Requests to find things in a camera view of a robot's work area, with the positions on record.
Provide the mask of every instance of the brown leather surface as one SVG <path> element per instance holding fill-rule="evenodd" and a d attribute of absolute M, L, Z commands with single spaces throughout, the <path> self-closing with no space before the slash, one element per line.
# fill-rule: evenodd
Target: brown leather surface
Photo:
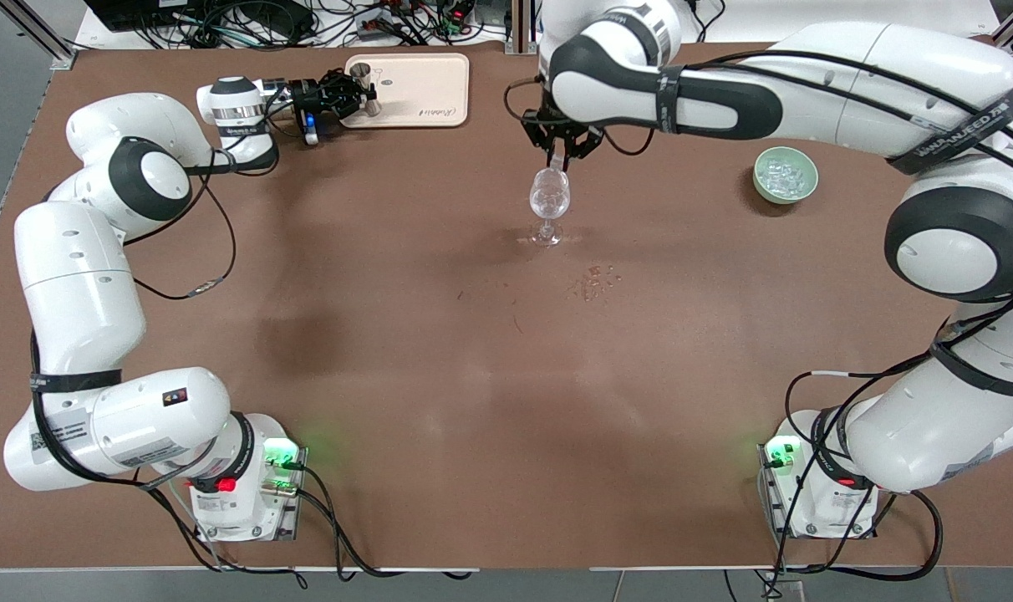
<path fill-rule="evenodd" d="M 684 51 L 697 60 L 744 46 Z M 193 563 L 146 496 L 108 484 L 31 493 L 2 442 L 27 407 L 29 321 L 12 255 L 17 214 L 79 167 L 68 116 L 122 92 L 193 109 L 218 76 L 315 77 L 358 50 L 90 51 L 58 73 L 0 225 L 0 567 Z M 312 449 L 341 521 L 391 567 L 769 566 L 756 443 L 804 370 L 878 370 L 924 350 L 949 306 L 885 267 L 885 221 L 908 178 L 874 156 L 796 146 L 820 190 L 764 203 L 751 164 L 770 141 L 655 137 L 571 168 L 567 241 L 521 240 L 541 154 L 501 103 L 533 58 L 501 46 L 472 61 L 456 130 L 343 132 L 283 141 L 265 178 L 215 176 L 239 259 L 219 289 L 174 303 L 142 294 L 148 332 L 128 376 L 206 366 L 235 408 L 265 412 Z M 519 91 L 516 107 L 536 92 Z M 206 127 L 210 140 L 213 131 Z M 635 148 L 642 132 L 616 132 Z M 227 264 L 211 203 L 130 248 L 174 293 Z M 851 386 L 801 386 L 798 407 Z M 1013 566 L 1013 453 L 932 490 L 943 563 Z M 326 527 L 231 546 L 251 565 L 331 563 Z M 903 500 L 880 537 L 842 560 L 922 562 L 929 518 Z M 792 562 L 829 542 L 792 542 Z"/>

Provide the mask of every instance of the white tray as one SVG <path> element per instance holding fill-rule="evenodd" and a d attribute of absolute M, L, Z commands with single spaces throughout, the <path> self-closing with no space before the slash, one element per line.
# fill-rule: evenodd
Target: white tray
<path fill-rule="evenodd" d="M 373 69 L 376 117 L 359 111 L 342 120 L 354 127 L 457 127 L 469 115 L 469 59 L 457 53 L 357 55 L 346 62 Z"/>

